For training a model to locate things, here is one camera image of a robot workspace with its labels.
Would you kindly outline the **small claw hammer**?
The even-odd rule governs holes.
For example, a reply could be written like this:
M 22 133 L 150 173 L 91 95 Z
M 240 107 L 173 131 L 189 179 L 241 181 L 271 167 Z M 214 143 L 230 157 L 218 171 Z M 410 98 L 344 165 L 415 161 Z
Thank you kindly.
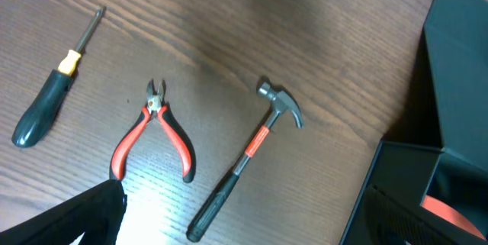
M 247 143 L 244 151 L 239 155 L 233 166 L 218 182 L 214 190 L 188 225 L 186 237 L 189 241 L 197 243 L 206 233 L 214 218 L 229 198 L 234 186 L 239 180 L 251 158 L 269 135 L 272 127 L 280 116 L 289 111 L 295 120 L 297 128 L 303 128 L 303 115 L 296 99 L 282 85 L 273 85 L 270 81 L 261 81 L 256 93 L 270 101 L 270 108 L 263 122 Z

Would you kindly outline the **dark green storage box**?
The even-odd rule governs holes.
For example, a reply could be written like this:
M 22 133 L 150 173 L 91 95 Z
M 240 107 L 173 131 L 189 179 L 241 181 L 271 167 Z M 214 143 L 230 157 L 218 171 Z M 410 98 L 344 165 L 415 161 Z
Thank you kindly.
M 486 0 L 432 0 L 403 115 L 377 146 L 343 244 L 373 244 L 363 202 L 370 185 L 454 226 L 422 207 L 426 195 L 437 198 L 487 242 Z

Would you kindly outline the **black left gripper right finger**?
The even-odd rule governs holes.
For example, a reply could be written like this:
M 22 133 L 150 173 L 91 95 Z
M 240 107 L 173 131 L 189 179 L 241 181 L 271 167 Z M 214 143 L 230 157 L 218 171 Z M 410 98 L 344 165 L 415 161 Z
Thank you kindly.
M 373 244 L 485 244 L 485 240 L 433 217 L 422 217 L 375 186 L 363 194 L 368 235 Z

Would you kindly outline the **red black handled pliers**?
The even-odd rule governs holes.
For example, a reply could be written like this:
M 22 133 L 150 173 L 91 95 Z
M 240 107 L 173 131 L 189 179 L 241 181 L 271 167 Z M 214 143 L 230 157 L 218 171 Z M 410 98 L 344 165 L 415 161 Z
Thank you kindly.
M 169 147 L 181 162 L 181 179 L 190 183 L 196 175 L 196 153 L 184 128 L 174 116 L 169 102 L 165 100 L 165 82 L 158 85 L 151 79 L 146 87 L 146 100 L 135 122 L 122 136 L 109 163 L 109 178 L 121 181 L 126 176 L 127 161 L 140 138 L 149 138 L 146 149 L 151 153 L 167 153 Z

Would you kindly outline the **orange scraper with wooden handle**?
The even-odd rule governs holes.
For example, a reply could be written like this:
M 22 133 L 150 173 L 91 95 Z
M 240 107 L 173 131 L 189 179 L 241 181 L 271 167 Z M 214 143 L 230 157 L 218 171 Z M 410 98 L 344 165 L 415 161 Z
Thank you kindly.
M 482 232 L 465 216 L 437 198 L 426 195 L 423 199 L 422 207 L 454 226 L 479 237 L 481 240 L 486 240 Z

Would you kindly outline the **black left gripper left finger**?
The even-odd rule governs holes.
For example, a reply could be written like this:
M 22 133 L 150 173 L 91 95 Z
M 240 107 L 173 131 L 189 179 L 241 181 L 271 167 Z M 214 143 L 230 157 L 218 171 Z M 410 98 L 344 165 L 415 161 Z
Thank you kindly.
M 120 181 L 109 179 L 54 208 L 1 232 L 2 244 L 116 243 L 127 209 Z

